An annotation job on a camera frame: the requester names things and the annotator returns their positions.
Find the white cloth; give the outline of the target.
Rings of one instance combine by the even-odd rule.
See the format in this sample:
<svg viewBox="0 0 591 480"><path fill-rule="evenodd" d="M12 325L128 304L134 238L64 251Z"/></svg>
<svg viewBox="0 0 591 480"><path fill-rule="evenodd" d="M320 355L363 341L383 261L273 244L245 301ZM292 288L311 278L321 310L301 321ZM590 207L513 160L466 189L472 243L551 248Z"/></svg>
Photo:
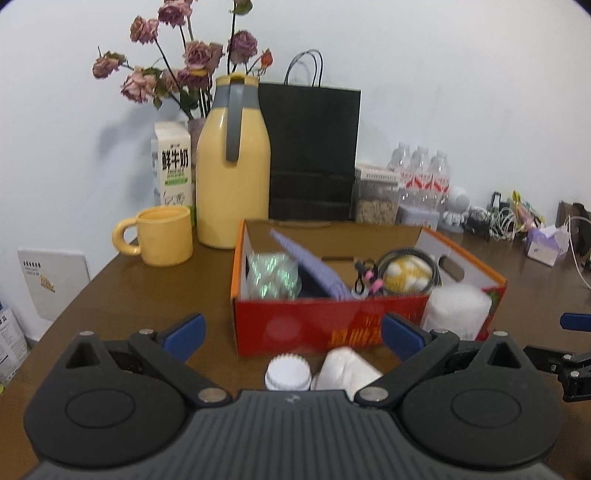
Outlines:
<svg viewBox="0 0 591 480"><path fill-rule="evenodd" d="M321 370L311 380L312 391L342 390L349 401L356 392L381 378L383 374L350 347L332 349Z"/></svg>

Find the iridescent plastic bag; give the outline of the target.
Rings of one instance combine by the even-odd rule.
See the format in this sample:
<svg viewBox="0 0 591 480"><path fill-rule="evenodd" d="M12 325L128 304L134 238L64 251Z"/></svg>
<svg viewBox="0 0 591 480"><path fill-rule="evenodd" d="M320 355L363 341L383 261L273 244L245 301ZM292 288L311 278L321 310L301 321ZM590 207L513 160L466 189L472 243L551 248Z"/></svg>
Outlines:
<svg viewBox="0 0 591 480"><path fill-rule="evenodd" d="M301 293L297 263L286 253L252 253L247 257L246 287L252 300L294 300Z"/></svg>

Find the small white bottle cap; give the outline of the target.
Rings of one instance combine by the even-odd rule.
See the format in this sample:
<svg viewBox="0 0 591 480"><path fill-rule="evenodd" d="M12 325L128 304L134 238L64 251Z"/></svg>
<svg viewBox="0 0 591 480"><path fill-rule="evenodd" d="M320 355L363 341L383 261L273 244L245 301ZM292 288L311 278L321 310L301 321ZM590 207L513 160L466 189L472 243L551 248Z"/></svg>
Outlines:
<svg viewBox="0 0 591 480"><path fill-rule="evenodd" d="M310 364L296 354L273 357L266 368L264 384L270 391L308 391L311 387Z"/></svg>

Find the purple cloth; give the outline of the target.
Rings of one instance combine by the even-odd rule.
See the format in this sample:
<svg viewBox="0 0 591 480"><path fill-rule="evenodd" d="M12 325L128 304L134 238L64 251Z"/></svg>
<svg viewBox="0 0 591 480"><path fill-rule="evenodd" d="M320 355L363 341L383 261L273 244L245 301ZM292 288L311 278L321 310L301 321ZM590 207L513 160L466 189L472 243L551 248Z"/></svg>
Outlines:
<svg viewBox="0 0 591 480"><path fill-rule="evenodd" d="M270 230L270 237L280 247L287 252L288 255L294 258L294 261L302 270L308 273L312 279L322 288L333 300L349 300L353 298L351 290L342 281L341 277L329 265L325 264L320 258L311 253L310 250L305 249L304 246L294 242L287 236L274 229Z"/></svg>

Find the red cardboard box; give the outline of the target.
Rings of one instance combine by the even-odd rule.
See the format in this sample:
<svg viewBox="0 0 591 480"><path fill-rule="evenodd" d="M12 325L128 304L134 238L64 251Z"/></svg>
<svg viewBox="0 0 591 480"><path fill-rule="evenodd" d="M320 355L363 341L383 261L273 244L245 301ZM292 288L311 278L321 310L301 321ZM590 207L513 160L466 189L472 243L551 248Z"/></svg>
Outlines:
<svg viewBox="0 0 591 480"><path fill-rule="evenodd" d="M235 244L230 283L235 346L239 355L287 352L325 353L332 348L367 348L381 342L381 320L394 312L419 324L427 296L375 296L346 300L325 297L314 281L301 279L294 300L260 300L247 289L249 256L278 253L279 232L329 265L346 288L356 281L355 264L379 260L394 249L416 247L436 262L448 261L456 273L441 272L445 284L466 283L485 291L494 306L507 288L506 279L444 235L426 227L385 226L353 222L242 222Z"/></svg>

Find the small printed tin box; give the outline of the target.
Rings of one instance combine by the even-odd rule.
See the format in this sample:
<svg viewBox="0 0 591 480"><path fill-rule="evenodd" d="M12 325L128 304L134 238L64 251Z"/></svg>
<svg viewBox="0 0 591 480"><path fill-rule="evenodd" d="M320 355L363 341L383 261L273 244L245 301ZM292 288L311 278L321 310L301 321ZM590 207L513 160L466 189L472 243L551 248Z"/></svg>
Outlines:
<svg viewBox="0 0 591 480"><path fill-rule="evenodd" d="M437 230L440 221L440 213L416 206L400 205L398 207L396 223L404 226L427 227Z"/></svg>

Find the white robot figurine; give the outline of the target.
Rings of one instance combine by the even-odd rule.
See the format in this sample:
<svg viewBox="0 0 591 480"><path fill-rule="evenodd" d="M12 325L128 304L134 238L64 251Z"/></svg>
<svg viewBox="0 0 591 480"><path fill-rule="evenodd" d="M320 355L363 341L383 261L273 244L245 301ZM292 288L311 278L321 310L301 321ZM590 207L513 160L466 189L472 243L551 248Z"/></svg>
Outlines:
<svg viewBox="0 0 591 480"><path fill-rule="evenodd" d="M440 203L439 228L452 233L463 233L470 206L471 201L467 191L461 187L452 186Z"/></svg>

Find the clear seed container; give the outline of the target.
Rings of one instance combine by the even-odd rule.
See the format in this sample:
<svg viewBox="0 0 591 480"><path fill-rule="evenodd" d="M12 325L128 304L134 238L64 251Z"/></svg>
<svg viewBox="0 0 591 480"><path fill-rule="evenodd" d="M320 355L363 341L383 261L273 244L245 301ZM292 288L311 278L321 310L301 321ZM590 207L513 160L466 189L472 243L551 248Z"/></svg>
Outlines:
<svg viewBox="0 0 591 480"><path fill-rule="evenodd" d="M352 215L356 223L396 224L400 187L396 181L356 180L353 184Z"/></svg>

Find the water bottle middle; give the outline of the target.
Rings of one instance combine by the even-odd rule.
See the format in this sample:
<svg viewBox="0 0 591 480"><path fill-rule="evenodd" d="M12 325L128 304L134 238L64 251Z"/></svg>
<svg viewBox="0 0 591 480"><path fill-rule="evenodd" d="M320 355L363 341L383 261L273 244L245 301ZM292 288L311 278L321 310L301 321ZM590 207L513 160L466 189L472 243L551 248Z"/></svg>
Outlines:
<svg viewBox="0 0 591 480"><path fill-rule="evenodd" d="M408 204L413 207L422 204L423 191L429 183L429 149L418 146L413 153L409 165L411 172L411 185L408 186Z"/></svg>

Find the water bottle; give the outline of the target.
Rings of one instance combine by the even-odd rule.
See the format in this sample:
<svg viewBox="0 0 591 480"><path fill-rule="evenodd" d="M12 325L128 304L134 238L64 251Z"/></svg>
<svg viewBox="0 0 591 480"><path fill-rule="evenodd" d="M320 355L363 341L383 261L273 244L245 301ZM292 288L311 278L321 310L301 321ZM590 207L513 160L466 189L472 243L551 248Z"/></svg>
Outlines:
<svg viewBox="0 0 591 480"><path fill-rule="evenodd" d="M408 186L408 204L413 207L422 204L423 191L429 183L429 149L418 146L413 153L409 165L411 172L411 185Z"/></svg>
<svg viewBox="0 0 591 480"><path fill-rule="evenodd" d="M402 186L405 188L412 186L414 173L411 169L410 146L408 144L404 142L399 143L391 156L388 169L397 175Z"/></svg>
<svg viewBox="0 0 591 480"><path fill-rule="evenodd" d="M451 181L451 168L448 156L438 150L429 165L431 181L429 183L429 202L435 211L440 209L441 202L446 198Z"/></svg>

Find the water bottle right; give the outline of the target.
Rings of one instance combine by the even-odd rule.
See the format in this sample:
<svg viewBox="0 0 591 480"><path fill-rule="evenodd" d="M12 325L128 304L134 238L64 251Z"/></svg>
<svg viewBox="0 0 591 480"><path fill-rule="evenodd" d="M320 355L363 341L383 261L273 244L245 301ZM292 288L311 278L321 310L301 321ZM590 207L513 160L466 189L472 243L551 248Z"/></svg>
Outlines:
<svg viewBox="0 0 591 480"><path fill-rule="evenodd" d="M440 209L441 202L446 198L451 181L451 168L448 156L438 150L429 165L431 181L429 183L429 202L435 211Z"/></svg>

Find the white flat box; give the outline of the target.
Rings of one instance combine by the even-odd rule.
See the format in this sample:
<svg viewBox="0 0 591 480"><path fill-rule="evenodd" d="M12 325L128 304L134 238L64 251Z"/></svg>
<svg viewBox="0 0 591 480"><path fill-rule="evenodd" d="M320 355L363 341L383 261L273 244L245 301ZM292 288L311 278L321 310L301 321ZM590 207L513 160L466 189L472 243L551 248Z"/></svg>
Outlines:
<svg viewBox="0 0 591 480"><path fill-rule="evenodd" d="M380 182L401 185L402 180L399 174L388 168L369 164L356 164L356 179L367 182Z"/></svg>

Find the yellow thermos jug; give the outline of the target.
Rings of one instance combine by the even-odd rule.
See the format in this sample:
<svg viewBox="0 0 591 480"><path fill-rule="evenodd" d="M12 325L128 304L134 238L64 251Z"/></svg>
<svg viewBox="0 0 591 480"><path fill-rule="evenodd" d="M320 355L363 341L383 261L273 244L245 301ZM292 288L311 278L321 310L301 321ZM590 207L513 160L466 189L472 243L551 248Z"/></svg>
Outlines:
<svg viewBox="0 0 591 480"><path fill-rule="evenodd" d="M270 138L256 77L218 78L197 143L197 237L235 248L240 223L266 220L270 204Z"/></svg>

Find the black paper bag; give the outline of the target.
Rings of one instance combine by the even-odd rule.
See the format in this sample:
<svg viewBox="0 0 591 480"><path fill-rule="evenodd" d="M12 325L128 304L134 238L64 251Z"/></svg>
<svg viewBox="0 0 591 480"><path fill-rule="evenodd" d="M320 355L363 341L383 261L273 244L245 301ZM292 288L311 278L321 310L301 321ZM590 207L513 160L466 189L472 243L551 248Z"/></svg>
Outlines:
<svg viewBox="0 0 591 480"><path fill-rule="evenodd" d="M310 56L310 86L259 85L259 106L270 137L270 213L273 220L347 221L355 182L361 92L322 86L324 57Z"/></svg>

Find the dried rose bouquet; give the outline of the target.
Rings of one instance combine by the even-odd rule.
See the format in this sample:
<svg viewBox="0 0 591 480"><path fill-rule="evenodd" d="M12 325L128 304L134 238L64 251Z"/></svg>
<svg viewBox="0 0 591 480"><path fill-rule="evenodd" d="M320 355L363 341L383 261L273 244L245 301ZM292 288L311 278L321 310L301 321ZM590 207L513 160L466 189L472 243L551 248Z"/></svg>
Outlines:
<svg viewBox="0 0 591 480"><path fill-rule="evenodd" d="M104 80L124 69L127 75L119 87L127 100L154 108L170 100L187 119L205 118L212 109L214 74L224 66L228 74L242 68L246 75L262 77L273 65L269 49L259 49L259 41L246 30L236 28L236 19L252 11L252 2L233 1L229 14L231 29L228 42L219 44L195 38L192 29L191 1L164 1L154 18L136 16L129 27L129 40L134 44L153 45L158 59L148 67L134 66L115 51L99 51L92 65L92 76ZM159 30L169 27L179 33L183 64L171 66L159 42Z"/></svg>

